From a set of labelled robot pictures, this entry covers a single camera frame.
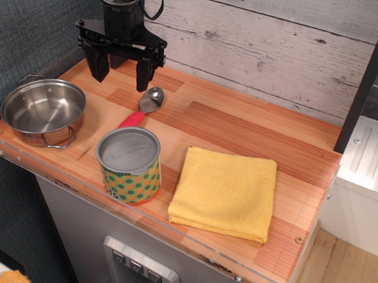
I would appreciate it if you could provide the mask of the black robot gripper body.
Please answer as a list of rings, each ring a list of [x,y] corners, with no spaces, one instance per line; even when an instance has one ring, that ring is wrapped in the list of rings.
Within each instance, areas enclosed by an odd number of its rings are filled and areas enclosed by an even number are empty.
[[[151,58],[156,68],[165,64],[167,42],[151,33],[144,24],[144,14],[139,6],[130,10],[105,5],[103,20],[79,19],[79,42],[92,44],[103,52],[122,59]]]

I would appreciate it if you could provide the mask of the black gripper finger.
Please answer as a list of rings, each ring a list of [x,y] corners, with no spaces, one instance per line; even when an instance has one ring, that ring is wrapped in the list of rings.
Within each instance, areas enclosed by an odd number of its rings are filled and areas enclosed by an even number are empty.
[[[136,89],[138,92],[147,90],[156,70],[156,62],[151,58],[142,58],[136,66]]]
[[[102,82],[110,71],[108,53],[89,43],[84,43],[83,48],[92,77]]]

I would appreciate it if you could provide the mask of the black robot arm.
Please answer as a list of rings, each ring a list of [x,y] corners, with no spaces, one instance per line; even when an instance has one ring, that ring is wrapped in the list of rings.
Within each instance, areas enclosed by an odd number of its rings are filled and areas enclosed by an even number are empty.
[[[159,18],[159,10],[150,16],[145,0],[101,0],[103,20],[79,19],[79,45],[83,48],[92,76],[102,82],[111,68],[127,60],[137,61],[136,89],[144,92],[155,70],[164,66],[167,41],[151,33],[145,19]]]

